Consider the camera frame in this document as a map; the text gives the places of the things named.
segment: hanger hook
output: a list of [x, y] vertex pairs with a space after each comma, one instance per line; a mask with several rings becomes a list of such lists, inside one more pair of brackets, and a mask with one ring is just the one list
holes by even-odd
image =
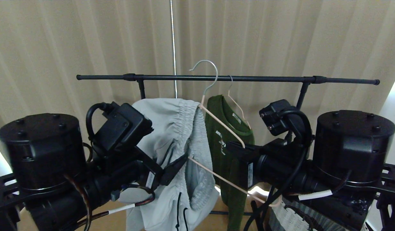
[[230, 88], [232, 87], [232, 85], [233, 85], [233, 77], [231, 76], [231, 75], [229, 75], [230, 76], [230, 79], [232, 80], [232, 82], [230, 83], [230, 86], [229, 86], [229, 91], [230, 91]]
[[198, 64], [201, 63], [201, 62], [203, 62], [203, 61], [206, 61], [206, 62], [211, 63], [211, 64], [215, 67], [215, 70], [216, 70], [216, 78], [215, 78], [215, 81], [214, 81], [211, 85], [209, 85], [209, 86], [203, 91], [203, 95], [206, 95], [206, 91], [209, 90], [209, 88], [211, 88], [213, 85], [215, 85], [215, 83], [216, 83], [217, 80], [218, 80], [219, 74], [218, 74], [218, 68], [216, 67], [216, 65], [215, 65], [212, 61], [210, 61], [210, 60], [203, 59], [203, 60], [200, 60], [199, 62], [197, 62], [197, 63], [195, 64], [195, 66], [194, 66], [192, 69], [190, 69], [189, 71], [190, 71], [190, 72], [193, 71], [193, 70], [198, 66]]

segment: drawstring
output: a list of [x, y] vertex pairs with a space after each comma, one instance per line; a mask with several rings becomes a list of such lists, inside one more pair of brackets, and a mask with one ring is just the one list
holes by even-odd
[[185, 214], [186, 209], [188, 209], [188, 208], [183, 209], [183, 219], [185, 220], [186, 231], [189, 231], [188, 223], [186, 222], [186, 214]]
[[[179, 231], [179, 226], [180, 226], [179, 225], [179, 206], [180, 206], [180, 196], [181, 195], [182, 195], [182, 193], [179, 192], [179, 196], [177, 197], [177, 215], [176, 215], [177, 224], [175, 225], [175, 228], [177, 231]], [[183, 209], [183, 219], [185, 220], [186, 231], [189, 231], [188, 223], [186, 222], [186, 213], [185, 213], [186, 209], [188, 209], [188, 208]]]

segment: black clothes rack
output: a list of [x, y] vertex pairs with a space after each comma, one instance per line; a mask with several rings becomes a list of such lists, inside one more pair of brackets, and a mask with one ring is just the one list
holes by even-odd
[[[77, 80], [84, 79], [103, 79], [103, 80], [126, 80], [126, 81], [136, 81], [139, 84], [140, 97], [146, 98], [145, 96], [145, 80], [183, 80], [183, 81], [214, 81], [216, 76], [198, 76], [198, 75], [143, 75], [127, 73], [124, 75], [77, 75]], [[231, 81], [230, 76], [218, 76], [218, 81]], [[341, 78], [327, 78], [324, 76], [305, 76], [305, 77], [288, 77], [288, 76], [233, 76], [233, 81], [235, 82], [284, 82], [284, 83], [302, 83], [302, 88], [300, 89], [299, 98], [296, 103], [296, 108], [300, 110], [303, 104], [304, 97], [306, 95], [307, 89], [311, 84], [321, 84], [321, 83], [358, 83], [358, 84], [371, 84], [379, 85], [380, 80], [378, 79], [341, 79]], [[292, 133], [287, 133], [285, 139], [288, 142], [292, 140]], [[257, 209], [255, 201], [251, 204], [252, 210]], [[211, 214], [228, 214], [228, 212], [213, 211]], [[263, 221], [260, 217], [255, 219], [256, 227], [259, 231], [263, 231]]]

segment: curtain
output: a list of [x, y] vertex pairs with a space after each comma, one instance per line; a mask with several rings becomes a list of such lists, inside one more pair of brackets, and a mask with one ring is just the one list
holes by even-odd
[[[0, 127], [31, 114], [71, 114], [87, 140], [91, 105], [132, 104], [140, 92], [136, 82], [76, 75], [173, 74], [170, 9], [152, 0], [0, 1]], [[145, 87], [148, 98], [174, 96], [172, 81]], [[103, 121], [96, 113], [94, 129]]]
[[[313, 84], [302, 111], [317, 117], [340, 109], [378, 113], [395, 80], [395, 1], [173, 1], [177, 74], [313, 76], [380, 79], [381, 84]], [[179, 81], [182, 98], [200, 101], [209, 82]], [[227, 95], [230, 82], [211, 95]], [[236, 82], [258, 145], [273, 139], [258, 111], [273, 101], [292, 105], [300, 83]]]

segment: green sweatshirt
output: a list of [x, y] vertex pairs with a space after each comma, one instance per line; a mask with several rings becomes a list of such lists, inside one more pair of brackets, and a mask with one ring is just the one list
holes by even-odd
[[[210, 97], [206, 108], [236, 133], [244, 143], [255, 143], [253, 132], [244, 121], [234, 113], [223, 95]], [[214, 172], [232, 183], [237, 184], [239, 161], [228, 154], [226, 144], [229, 141], [238, 140], [209, 115], [205, 117], [205, 124]], [[246, 203], [246, 194], [217, 177], [215, 177], [215, 181], [216, 184], [221, 187], [222, 201], [229, 208], [229, 223], [227, 224], [227, 230], [240, 230], [240, 223], [243, 218]]]

